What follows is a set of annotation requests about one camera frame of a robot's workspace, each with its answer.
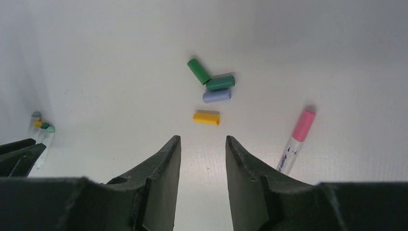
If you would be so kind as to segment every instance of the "light blue marker cap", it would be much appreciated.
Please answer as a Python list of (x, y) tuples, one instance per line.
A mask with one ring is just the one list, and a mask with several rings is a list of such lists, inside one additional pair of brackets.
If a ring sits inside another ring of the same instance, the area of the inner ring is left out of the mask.
[(53, 132), (55, 132), (55, 128), (54, 128), (53, 126), (49, 126), (49, 127), (47, 128), (47, 132), (48, 132), (48, 133), (53, 133)]
[(226, 90), (217, 90), (217, 91), (207, 91), (203, 94), (204, 103), (214, 103), (224, 100), (231, 99), (231, 92), (229, 89)]

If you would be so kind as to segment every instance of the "teal cap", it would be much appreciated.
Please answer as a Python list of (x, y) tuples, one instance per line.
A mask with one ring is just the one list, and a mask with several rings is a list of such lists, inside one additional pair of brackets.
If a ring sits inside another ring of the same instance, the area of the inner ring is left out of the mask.
[(51, 126), (49, 123), (42, 123), (41, 129), (47, 129), (49, 126)]
[(224, 76), (219, 78), (212, 78), (205, 84), (207, 90), (222, 90), (235, 86), (234, 76)]

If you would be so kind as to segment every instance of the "white backdrop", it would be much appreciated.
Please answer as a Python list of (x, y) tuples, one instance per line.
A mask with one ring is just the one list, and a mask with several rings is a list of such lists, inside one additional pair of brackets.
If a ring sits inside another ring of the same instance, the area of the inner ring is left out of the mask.
[[(317, 117), (298, 180), (408, 180), (406, 0), (0, 3), (0, 142), (39, 109), (56, 127), (31, 177), (127, 171), (181, 136), (175, 231), (230, 231), (225, 138), (275, 167), (302, 109)], [(186, 62), (236, 73), (204, 104)], [(195, 110), (221, 113), (219, 127)]]

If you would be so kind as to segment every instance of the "marker label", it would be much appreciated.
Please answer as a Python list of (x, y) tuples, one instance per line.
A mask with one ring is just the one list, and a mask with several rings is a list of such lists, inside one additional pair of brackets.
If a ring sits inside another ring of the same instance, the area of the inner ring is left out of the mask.
[(290, 138), (288, 145), (285, 148), (285, 153), (282, 155), (282, 159), (279, 161), (278, 167), (276, 168), (279, 172), (286, 175), (289, 174), (302, 144), (303, 142), (299, 142), (293, 137)]

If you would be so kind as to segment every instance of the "pink marker cap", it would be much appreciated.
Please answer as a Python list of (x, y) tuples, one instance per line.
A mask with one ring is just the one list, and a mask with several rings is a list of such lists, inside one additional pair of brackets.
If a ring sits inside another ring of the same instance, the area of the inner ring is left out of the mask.
[(307, 110), (303, 111), (293, 131), (292, 137), (299, 142), (305, 141), (306, 136), (309, 133), (310, 128), (312, 127), (313, 120), (315, 119), (315, 117), (316, 114), (314, 112)]

